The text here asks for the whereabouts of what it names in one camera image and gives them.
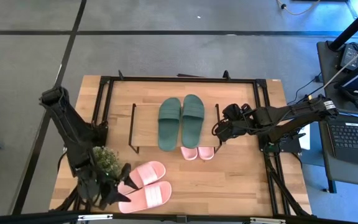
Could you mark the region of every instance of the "green slipper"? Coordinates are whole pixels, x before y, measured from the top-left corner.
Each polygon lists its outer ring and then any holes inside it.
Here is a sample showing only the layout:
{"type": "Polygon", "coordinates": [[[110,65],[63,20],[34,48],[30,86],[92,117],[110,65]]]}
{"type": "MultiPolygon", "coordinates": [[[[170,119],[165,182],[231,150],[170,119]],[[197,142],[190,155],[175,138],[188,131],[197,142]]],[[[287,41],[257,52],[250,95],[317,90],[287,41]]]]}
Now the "green slipper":
{"type": "Polygon", "coordinates": [[[177,146],[180,110],[178,98],[169,98],[161,104],[158,114],[158,146],[161,150],[172,151],[177,146]]]}
{"type": "Polygon", "coordinates": [[[194,149],[200,143],[201,128],[204,121],[204,104],[196,95],[187,95],[183,102],[181,143],[194,149]]]}

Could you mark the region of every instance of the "green plant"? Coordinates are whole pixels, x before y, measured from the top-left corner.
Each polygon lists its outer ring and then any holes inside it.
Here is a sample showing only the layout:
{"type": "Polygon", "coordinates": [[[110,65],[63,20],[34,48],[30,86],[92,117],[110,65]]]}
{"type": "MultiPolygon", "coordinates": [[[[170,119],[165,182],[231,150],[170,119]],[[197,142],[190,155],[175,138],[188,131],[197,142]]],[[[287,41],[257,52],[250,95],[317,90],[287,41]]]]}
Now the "green plant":
{"type": "Polygon", "coordinates": [[[118,159],[118,152],[108,147],[94,147],[93,153],[99,167],[112,178],[117,178],[121,173],[121,164],[118,159]]]}

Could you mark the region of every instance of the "white cable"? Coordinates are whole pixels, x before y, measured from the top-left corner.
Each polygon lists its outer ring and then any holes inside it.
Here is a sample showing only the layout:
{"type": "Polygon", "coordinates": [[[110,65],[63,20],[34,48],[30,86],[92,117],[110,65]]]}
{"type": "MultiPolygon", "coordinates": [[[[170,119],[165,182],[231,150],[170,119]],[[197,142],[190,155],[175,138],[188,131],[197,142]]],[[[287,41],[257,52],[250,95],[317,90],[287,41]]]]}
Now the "white cable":
{"type": "Polygon", "coordinates": [[[325,89],[345,68],[347,68],[348,65],[350,65],[354,60],[358,58],[358,55],[356,55],[350,62],[348,62],[345,66],[343,66],[324,86],[323,89],[325,89]]]}
{"type": "MultiPolygon", "coordinates": [[[[315,3],[313,3],[313,5],[310,6],[310,8],[308,8],[307,10],[305,10],[305,11],[303,11],[303,12],[300,12],[300,13],[291,12],[291,11],[289,11],[289,10],[287,9],[286,6],[284,6],[284,9],[287,10],[287,12],[288,12],[289,14],[294,15],[294,16],[298,16],[298,15],[300,15],[300,14],[303,14],[303,13],[309,11],[310,9],[314,8],[315,6],[317,6],[317,4],[318,4],[320,1],[321,1],[321,0],[317,0],[315,3]]],[[[280,3],[280,7],[281,7],[282,5],[284,5],[280,0],[277,0],[277,2],[280,3]]]]}

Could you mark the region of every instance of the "pink slipper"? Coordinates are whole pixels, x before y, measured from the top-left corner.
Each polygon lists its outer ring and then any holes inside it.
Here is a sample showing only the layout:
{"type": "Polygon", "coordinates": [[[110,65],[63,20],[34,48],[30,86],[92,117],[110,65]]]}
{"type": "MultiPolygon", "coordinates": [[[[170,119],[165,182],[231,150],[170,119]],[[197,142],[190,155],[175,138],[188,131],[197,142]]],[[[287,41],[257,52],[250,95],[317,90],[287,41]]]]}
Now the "pink slipper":
{"type": "Polygon", "coordinates": [[[181,147],[181,154],[183,155],[183,158],[185,158],[187,161],[192,161],[193,159],[197,158],[197,149],[188,149],[186,147],[181,147]]]}
{"type": "MultiPolygon", "coordinates": [[[[161,162],[151,161],[146,162],[136,167],[130,174],[129,177],[136,184],[138,188],[142,188],[152,182],[156,182],[165,175],[165,167],[161,162]]],[[[128,185],[124,185],[123,182],[118,185],[118,192],[123,195],[133,192],[135,189],[128,185]]]]}
{"type": "Polygon", "coordinates": [[[198,154],[203,160],[210,160],[214,157],[214,147],[197,147],[198,154]]]}
{"type": "Polygon", "coordinates": [[[131,202],[119,202],[118,207],[122,213],[131,213],[154,208],[165,204],[171,197],[172,187],[167,181],[161,181],[145,186],[126,195],[131,202]]]}

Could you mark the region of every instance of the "gray carpet floor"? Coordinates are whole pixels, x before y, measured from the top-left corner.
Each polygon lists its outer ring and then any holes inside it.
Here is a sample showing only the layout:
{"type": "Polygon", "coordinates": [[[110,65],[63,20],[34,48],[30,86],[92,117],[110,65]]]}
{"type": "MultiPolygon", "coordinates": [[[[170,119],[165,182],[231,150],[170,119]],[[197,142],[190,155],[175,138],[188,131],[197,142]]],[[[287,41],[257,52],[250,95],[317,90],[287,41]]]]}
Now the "gray carpet floor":
{"type": "MultiPolygon", "coordinates": [[[[358,1],[351,3],[358,13],[358,1]]],[[[311,3],[287,4],[298,12],[311,3]]],[[[79,6],[80,0],[0,0],[0,29],[71,30],[79,6]]],[[[93,0],[86,4],[79,30],[342,31],[353,20],[343,2],[321,2],[310,12],[291,16],[274,0],[93,0]]],[[[333,38],[77,36],[62,85],[75,104],[83,75],[117,75],[120,69],[126,76],[220,77],[228,70],[233,78],[281,79],[291,101],[296,90],[319,73],[316,43],[325,40],[333,38]]],[[[67,35],[0,35],[0,215],[11,211],[44,114],[38,97],[55,83],[67,42],[67,35]]],[[[319,86],[310,84],[300,96],[319,86]]],[[[47,211],[62,146],[50,123],[24,213],[47,211]]],[[[327,187],[324,167],[305,165],[303,171],[315,215],[358,222],[357,185],[338,183],[338,194],[330,195],[320,191],[327,187]]]]}

